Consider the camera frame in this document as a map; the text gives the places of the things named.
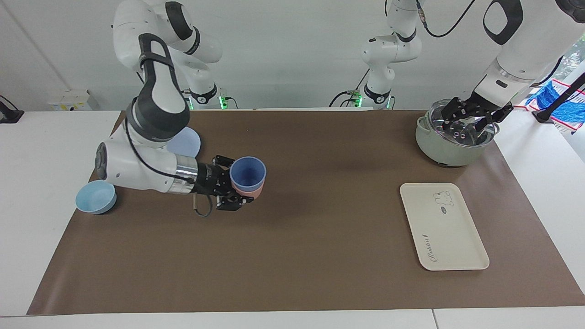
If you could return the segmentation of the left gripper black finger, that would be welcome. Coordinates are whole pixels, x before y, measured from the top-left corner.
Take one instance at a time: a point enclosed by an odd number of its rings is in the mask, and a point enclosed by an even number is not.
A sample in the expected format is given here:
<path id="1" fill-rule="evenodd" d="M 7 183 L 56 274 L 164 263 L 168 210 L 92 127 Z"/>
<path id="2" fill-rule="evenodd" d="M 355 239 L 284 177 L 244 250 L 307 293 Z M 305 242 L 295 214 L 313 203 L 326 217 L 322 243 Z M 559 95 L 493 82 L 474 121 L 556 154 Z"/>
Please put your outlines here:
<path id="1" fill-rule="evenodd" d="M 475 106 L 475 114 L 480 119 L 475 123 L 475 133 L 477 137 L 483 133 L 484 129 L 494 123 L 502 121 L 512 112 L 513 106 L 504 106 L 496 111 L 490 111 L 482 106 Z"/>
<path id="2" fill-rule="evenodd" d="M 461 109 L 462 100 L 454 97 L 441 110 L 441 118 L 446 122 L 457 121 L 461 117 Z"/>

